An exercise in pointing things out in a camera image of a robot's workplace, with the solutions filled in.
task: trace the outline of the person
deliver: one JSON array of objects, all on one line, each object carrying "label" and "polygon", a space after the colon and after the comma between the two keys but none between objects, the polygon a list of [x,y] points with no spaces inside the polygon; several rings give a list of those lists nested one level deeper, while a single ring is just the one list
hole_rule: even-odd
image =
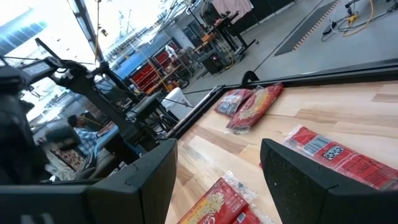
[{"label": "person", "polygon": [[83,116],[71,115],[68,117],[68,124],[74,128],[77,135],[80,137],[81,144],[79,145],[80,151],[85,155],[89,156],[94,152],[94,157],[99,153],[101,149],[98,149],[97,139],[106,134],[109,130],[102,132],[87,131],[85,129],[86,119]]}]

